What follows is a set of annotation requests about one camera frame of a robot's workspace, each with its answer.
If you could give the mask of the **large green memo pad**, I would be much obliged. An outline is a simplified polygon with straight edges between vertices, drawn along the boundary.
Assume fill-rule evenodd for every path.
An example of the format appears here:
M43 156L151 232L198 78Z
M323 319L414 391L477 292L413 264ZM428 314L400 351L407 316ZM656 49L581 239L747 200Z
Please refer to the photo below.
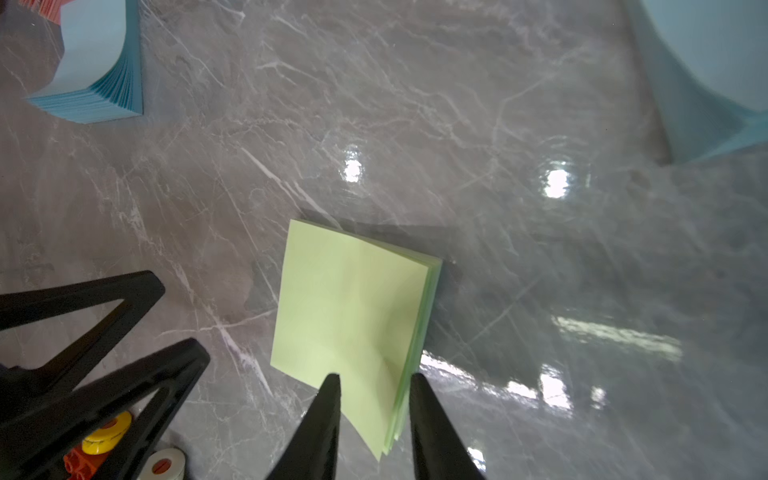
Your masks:
M270 363L341 411L376 459L400 437L441 259L304 220L289 224Z

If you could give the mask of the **blue curved memo pad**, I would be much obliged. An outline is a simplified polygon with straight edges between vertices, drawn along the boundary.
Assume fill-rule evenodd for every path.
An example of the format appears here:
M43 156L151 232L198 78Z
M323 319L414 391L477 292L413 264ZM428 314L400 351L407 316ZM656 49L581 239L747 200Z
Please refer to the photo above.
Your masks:
M624 5L675 162L766 143L766 2Z

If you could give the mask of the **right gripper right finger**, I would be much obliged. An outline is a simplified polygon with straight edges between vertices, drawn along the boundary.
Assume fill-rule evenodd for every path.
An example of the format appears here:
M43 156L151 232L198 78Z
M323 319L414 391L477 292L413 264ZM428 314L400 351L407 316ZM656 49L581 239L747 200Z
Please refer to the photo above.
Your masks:
M416 479L484 479L421 373L411 376L409 414Z

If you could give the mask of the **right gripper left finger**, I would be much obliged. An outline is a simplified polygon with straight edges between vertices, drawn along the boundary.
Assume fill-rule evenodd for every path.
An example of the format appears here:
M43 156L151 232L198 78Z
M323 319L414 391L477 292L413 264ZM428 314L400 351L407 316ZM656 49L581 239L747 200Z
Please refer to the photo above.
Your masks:
M340 376L328 374L267 479L334 480L340 407Z

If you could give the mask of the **red toy brick car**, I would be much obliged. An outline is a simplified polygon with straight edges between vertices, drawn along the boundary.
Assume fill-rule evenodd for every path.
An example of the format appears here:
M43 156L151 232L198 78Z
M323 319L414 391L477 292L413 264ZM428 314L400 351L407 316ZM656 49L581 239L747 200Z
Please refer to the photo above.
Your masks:
M133 423L130 411L124 411L87 436L63 456L70 479L92 479L101 465L116 449ZM177 448L158 450L148 457L139 479L184 480L186 455Z

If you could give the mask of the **pink memo pad left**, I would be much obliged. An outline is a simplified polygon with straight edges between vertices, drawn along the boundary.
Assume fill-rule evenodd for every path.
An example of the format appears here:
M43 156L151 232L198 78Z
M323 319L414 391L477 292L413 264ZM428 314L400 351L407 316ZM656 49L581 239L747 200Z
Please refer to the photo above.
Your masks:
M18 0L18 4L36 12L44 19L61 24L61 8L73 0Z

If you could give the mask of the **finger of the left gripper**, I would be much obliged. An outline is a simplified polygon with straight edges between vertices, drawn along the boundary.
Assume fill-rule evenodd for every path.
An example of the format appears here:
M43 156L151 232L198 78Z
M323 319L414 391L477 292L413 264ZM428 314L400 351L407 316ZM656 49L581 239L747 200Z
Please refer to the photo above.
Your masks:
M1 296L1 370L79 384L165 294L150 271Z
M99 467L96 479L136 479L210 362L189 338L75 391L28 400L1 422L1 477L42 479L86 436L148 397L150 402Z

